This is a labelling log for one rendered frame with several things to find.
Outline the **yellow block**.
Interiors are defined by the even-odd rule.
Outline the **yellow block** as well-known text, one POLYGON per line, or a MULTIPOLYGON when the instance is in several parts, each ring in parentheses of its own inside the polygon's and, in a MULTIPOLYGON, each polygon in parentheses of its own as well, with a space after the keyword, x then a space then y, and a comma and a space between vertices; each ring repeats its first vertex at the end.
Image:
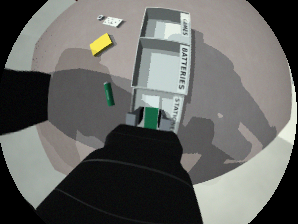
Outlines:
POLYGON ((90 44, 90 48, 92 51, 93 56, 99 55, 101 52, 112 46, 112 40, 108 33, 104 34, 100 38, 98 38, 96 41, 94 41, 92 44, 90 44))

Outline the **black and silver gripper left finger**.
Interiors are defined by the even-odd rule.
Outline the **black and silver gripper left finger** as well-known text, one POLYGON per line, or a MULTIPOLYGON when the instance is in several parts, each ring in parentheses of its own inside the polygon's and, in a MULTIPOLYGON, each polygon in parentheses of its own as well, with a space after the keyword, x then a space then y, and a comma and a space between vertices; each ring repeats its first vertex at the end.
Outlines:
POLYGON ((126 114, 126 125, 138 126, 140 125, 144 114, 144 107, 137 108, 134 112, 126 114))

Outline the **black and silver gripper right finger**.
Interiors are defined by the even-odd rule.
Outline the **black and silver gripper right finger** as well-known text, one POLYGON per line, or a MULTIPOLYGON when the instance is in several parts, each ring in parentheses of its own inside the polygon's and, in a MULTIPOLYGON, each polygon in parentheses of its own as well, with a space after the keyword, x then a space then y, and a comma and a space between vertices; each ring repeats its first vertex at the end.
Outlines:
POLYGON ((159 109, 158 128, 159 130, 170 131, 172 120, 167 118, 164 110, 159 109))

